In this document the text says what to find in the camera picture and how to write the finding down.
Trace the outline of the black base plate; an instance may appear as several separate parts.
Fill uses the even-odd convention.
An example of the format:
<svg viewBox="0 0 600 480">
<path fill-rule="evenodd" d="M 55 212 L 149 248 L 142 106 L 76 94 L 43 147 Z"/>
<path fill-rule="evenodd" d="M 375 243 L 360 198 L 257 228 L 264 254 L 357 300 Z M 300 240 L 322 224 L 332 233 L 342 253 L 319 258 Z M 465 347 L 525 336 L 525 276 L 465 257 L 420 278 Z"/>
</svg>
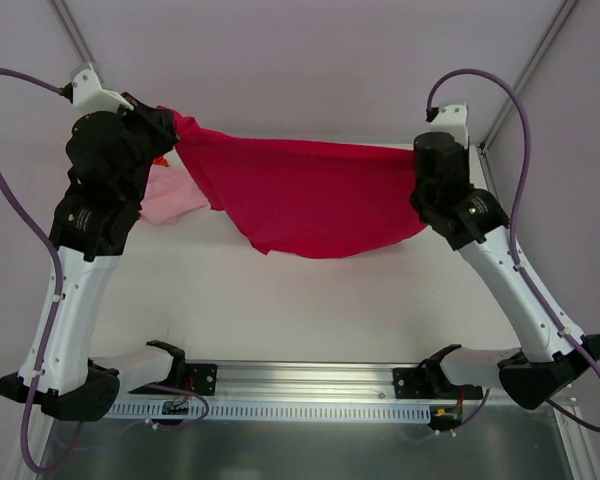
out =
<svg viewBox="0 0 600 480">
<path fill-rule="evenodd" d="M 452 385 L 440 369 L 426 366 L 397 367 L 392 370 L 392 385 L 397 399 L 409 400 L 481 400 L 479 386 Z"/>
<path fill-rule="evenodd" d="M 214 396 L 217 374 L 217 364 L 187 362 L 184 370 L 184 386 L 198 395 Z"/>
</svg>

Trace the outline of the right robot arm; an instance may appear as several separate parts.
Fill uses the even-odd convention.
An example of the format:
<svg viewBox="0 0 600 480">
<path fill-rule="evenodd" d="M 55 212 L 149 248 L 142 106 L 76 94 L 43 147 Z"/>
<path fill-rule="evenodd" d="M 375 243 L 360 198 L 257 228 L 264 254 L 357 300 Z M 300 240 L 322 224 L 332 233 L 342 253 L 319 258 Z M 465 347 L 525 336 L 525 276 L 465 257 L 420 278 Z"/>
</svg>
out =
<svg viewBox="0 0 600 480">
<path fill-rule="evenodd" d="M 414 141 L 416 187 L 411 201 L 421 220 L 479 275 L 519 345 L 475 350 L 450 345 L 426 361 L 425 389 L 445 397 L 458 386 L 503 389 L 534 410 L 600 360 L 600 335 L 565 315 L 522 251 L 510 245 L 510 222 L 495 197 L 469 179 L 469 154 L 445 132 Z"/>
</svg>

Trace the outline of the left aluminium frame post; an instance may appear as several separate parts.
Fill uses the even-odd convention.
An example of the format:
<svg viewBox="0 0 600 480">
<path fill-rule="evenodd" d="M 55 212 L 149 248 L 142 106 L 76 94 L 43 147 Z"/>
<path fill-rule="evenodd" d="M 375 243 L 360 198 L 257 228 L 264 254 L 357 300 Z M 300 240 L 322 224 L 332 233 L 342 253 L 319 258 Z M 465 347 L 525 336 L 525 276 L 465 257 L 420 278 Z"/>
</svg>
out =
<svg viewBox="0 0 600 480">
<path fill-rule="evenodd" d="M 95 57 L 65 0 L 47 1 L 65 38 L 80 63 L 95 64 Z"/>
</svg>

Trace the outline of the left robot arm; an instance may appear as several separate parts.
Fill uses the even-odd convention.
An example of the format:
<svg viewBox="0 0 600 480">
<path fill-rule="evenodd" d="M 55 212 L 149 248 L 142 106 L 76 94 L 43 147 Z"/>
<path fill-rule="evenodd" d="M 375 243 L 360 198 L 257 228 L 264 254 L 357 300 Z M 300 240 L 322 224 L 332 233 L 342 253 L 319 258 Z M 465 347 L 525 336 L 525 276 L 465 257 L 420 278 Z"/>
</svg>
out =
<svg viewBox="0 0 600 480">
<path fill-rule="evenodd" d="M 110 111 L 73 125 L 65 151 L 69 187 L 49 234 L 52 272 L 45 311 L 20 369 L 0 379 L 0 395 L 32 403 L 60 421 L 103 418 L 119 394 L 174 393 L 186 380 L 185 353 L 159 340 L 117 357 L 89 356 L 106 285 L 140 218 L 150 168 L 178 141 L 173 113 L 130 94 Z"/>
</svg>

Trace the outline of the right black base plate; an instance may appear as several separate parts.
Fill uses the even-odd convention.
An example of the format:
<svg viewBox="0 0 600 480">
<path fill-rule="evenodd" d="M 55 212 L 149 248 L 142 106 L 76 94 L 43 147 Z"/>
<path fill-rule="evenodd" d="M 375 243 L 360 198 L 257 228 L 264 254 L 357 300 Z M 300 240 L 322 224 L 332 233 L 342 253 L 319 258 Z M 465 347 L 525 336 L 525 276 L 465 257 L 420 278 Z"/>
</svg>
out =
<svg viewBox="0 0 600 480">
<path fill-rule="evenodd" d="M 409 400 L 481 400 L 479 386 L 452 385 L 440 369 L 426 366 L 397 367 L 392 370 L 392 385 L 397 399 Z"/>
</svg>

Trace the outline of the aluminium mounting rail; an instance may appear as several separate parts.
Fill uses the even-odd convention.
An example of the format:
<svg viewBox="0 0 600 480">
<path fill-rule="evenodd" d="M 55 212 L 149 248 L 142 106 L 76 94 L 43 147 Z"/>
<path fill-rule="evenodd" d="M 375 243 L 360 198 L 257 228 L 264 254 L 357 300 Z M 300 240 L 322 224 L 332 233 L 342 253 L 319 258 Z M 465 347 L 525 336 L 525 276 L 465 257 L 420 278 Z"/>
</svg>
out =
<svg viewBox="0 0 600 480">
<path fill-rule="evenodd" d="M 311 363 L 178 360 L 175 371 L 152 387 L 145 381 L 138 387 L 121 387 L 122 395 L 167 395 L 178 400 L 198 395 L 184 386 L 185 364 L 218 365 L 214 396 L 209 400 L 256 400 L 286 402 L 388 402 L 397 399 L 392 370 L 397 367 L 426 366 L 439 369 L 429 360 L 415 364 L 391 363 Z"/>
</svg>

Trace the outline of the magenta t shirt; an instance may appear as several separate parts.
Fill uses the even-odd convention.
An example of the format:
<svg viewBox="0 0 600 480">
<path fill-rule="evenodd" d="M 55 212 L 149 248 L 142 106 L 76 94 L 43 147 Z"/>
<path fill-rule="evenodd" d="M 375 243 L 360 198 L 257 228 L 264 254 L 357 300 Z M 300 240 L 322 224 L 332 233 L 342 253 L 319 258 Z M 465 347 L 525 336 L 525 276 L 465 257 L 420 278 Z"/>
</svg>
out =
<svg viewBox="0 0 600 480">
<path fill-rule="evenodd" d="M 413 151 L 230 136 L 173 114 L 175 150 L 211 209 L 262 254 L 345 258 L 425 229 L 410 196 Z"/>
</svg>

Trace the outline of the pink folded t shirt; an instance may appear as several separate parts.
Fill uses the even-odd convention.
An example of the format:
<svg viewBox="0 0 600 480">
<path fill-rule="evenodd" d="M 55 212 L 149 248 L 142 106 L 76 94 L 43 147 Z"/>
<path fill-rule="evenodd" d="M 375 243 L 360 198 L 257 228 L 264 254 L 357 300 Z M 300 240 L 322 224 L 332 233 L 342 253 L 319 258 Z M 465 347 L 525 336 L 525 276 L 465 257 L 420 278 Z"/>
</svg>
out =
<svg viewBox="0 0 600 480">
<path fill-rule="evenodd" d="M 153 225 L 174 224 L 182 215 L 206 205 L 206 197 L 186 170 L 152 166 L 140 216 Z"/>
</svg>

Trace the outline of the right aluminium frame post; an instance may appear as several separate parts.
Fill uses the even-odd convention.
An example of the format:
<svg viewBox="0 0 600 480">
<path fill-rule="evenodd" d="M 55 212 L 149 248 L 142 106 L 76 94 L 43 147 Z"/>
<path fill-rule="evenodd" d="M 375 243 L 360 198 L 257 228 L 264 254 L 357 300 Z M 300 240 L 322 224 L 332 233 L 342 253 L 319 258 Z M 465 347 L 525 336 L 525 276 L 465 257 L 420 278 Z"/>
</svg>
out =
<svg viewBox="0 0 600 480">
<path fill-rule="evenodd" d="M 558 9 L 551 17 L 513 84 L 512 89 L 517 96 L 524 93 L 580 3 L 580 0 L 563 0 L 559 3 Z M 488 150 L 492 146 L 507 118 L 514 110 L 515 106 L 512 100 L 506 100 L 502 104 L 487 133 L 478 144 L 481 150 Z"/>
</svg>

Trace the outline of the orange folded t shirt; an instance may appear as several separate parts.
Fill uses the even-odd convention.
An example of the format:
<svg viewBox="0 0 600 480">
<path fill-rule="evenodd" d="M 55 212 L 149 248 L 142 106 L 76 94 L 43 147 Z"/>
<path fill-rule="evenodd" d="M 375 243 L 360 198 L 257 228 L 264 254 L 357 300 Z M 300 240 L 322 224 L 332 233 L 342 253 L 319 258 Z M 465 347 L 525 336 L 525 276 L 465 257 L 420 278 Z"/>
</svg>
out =
<svg viewBox="0 0 600 480">
<path fill-rule="evenodd" d="M 156 158 L 153 161 L 153 164 L 157 165 L 157 166 L 163 166 L 163 167 L 169 167 L 170 166 L 168 160 L 164 156 L 160 156 L 160 157 Z"/>
</svg>

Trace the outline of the aluminium frame post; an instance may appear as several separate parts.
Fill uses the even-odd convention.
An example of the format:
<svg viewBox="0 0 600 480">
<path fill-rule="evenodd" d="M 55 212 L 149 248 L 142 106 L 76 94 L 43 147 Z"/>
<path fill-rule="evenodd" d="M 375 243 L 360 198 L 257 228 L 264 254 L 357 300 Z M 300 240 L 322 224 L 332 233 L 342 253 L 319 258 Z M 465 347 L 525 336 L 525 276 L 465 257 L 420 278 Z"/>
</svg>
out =
<svg viewBox="0 0 600 480">
<path fill-rule="evenodd" d="M 513 84 L 512 89 L 517 96 L 524 93 L 580 3 L 580 0 L 563 0 L 559 3 L 558 9 L 551 17 Z M 488 150 L 492 146 L 507 118 L 514 110 L 515 106 L 512 100 L 506 100 L 502 104 L 487 133 L 478 144 L 481 150 Z"/>
<path fill-rule="evenodd" d="M 95 57 L 65 0 L 47 1 L 65 38 L 80 63 L 95 64 Z"/>
</svg>

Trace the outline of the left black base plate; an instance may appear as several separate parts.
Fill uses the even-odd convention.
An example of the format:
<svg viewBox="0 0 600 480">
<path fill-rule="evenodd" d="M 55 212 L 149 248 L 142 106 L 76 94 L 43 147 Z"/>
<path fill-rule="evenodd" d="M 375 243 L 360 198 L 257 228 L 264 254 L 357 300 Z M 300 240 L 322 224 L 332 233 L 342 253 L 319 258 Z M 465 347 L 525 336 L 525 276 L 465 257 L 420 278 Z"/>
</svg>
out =
<svg viewBox="0 0 600 480">
<path fill-rule="evenodd" d="M 217 364 L 187 362 L 184 370 L 184 386 L 198 395 L 214 396 L 217 374 Z"/>
</svg>

